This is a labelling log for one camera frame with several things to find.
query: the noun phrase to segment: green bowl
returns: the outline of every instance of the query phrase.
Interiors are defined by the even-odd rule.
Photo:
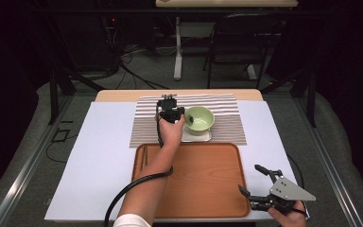
[[[185,126],[194,135],[204,134],[215,122],[215,116],[212,111],[201,106],[188,108],[184,115]]]

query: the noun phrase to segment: human arm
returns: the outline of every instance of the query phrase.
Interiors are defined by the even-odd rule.
[[[137,179],[147,175],[168,171],[173,164],[173,158],[182,140],[182,126],[184,115],[176,124],[163,119],[159,120],[161,137],[164,146],[157,152],[150,163],[138,174]],[[133,187],[125,196],[118,217],[134,214],[152,225],[157,208],[164,194],[167,178],[159,178],[141,183]]]
[[[296,201],[293,208],[305,211],[302,201]],[[283,227],[306,227],[305,216],[298,212],[290,212],[286,216],[273,207],[268,209],[268,213],[277,220]]]

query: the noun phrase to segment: gray carpet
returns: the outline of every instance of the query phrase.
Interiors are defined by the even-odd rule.
[[[181,81],[174,81],[173,64],[174,56],[162,56],[147,53],[145,51],[133,54],[131,63],[127,66],[136,74],[147,80],[161,83],[172,89],[205,88],[206,72],[201,70],[203,56],[189,55],[189,49],[184,49],[184,60]],[[236,75],[233,78],[226,78],[231,70]],[[125,75],[121,69],[115,75],[98,79],[96,82],[108,89],[150,89],[141,80],[134,82],[133,77]],[[268,84],[270,78],[265,78],[262,86]],[[49,122],[49,89],[46,84],[38,91],[40,96],[39,106],[28,131],[18,148],[7,172],[0,182],[0,206],[10,187],[15,182],[23,166],[27,163],[35,150],[41,149],[41,158],[38,160],[36,168],[31,171],[32,176],[26,182],[26,189],[19,197],[17,203],[9,210],[7,219],[3,220],[7,226],[102,226],[102,223],[62,223],[44,221],[43,217],[48,208],[47,203],[55,193],[65,164],[58,161],[66,161],[76,141],[76,135],[82,125],[85,114],[88,111],[91,101],[95,99],[96,93],[89,87],[75,81],[78,88],[77,95],[66,99],[61,96],[61,103],[68,100],[69,106],[62,111],[59,122],[54,127],[47,126]],[[247,76],[239,68],[218,68],[214,75],[213,86],[215,87],[237,87],[253,88],[255,82],[248,81]],[[292,99],[285,91],[289,86],[278,89],[270,95],[265,95],[264,99],[268,103],[276,126],[282,138],[286,152],[292,157],[302,171],[305,189],[317,197],[317,201],[308,202],[308,210],[311,216],[309,226],[350,226],[342,209],[337,192],[331,184],[322,166],[319,156],[320,145],[314,139],[313,131],[308,128],[308,123],[303,117],[303,110],[300,106],[300,99]],[[359,216],[363,221],[363,183],[358,172],[351,163],[350,146],[347,141],[344,129],[342,129],[338,118],[331,110],[328,102],[321,96],[316,102],[316,133],[320,135],[323,145],[326,147],[337,172],[347,188],[347,193],[353,199],[354,207],[357,208]],[[47,131],[66,131],[69,136],[65,142],[42,144],[43,136]],[[300,181],[299,171],[294,163],[291,163],[296,173],[296,178]],[[277,226],[274,221],[258,222],[256,226],[268,227]],[[234,224],[233,226],[248,226],[248,223]]]

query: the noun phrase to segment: camera mount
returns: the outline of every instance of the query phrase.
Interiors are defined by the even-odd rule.
[[[164,142],[161,138],[159,120],[163,118],[165,121],[174,124],[184,114],[184,107],[178,107],[178,101],[173,98],[174,96],[176,95],[162,95],[164,99],[158,100],[156,105],[158,141],[161,147],[164,145]]]

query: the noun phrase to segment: desk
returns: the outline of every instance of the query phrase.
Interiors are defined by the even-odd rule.
[[[292,8],[297,7],[297,0],[156,0],[158,8]],[[176,17],[176,62],[174,80],[182,78],[182,43],[181,37],[185,32],[181,31],[182,23],[180,17]]]
[[[139,96],[235,94],[246,146],[238,146],[244,176],[253,195],[267,195],[269,177],[255,164],[281,169],[295,181],[268,104],[257,90],[155,90],[101,91],[84,120],[59,186],[45,219],[101,221],[112,199],[130,182],[135,148],[130,148],[132,121]],[[122,200],[113,209],[115,219]],[[156,219],[157,222],[258,221],[271,219],[267,212],[251,211],[244,218]]]

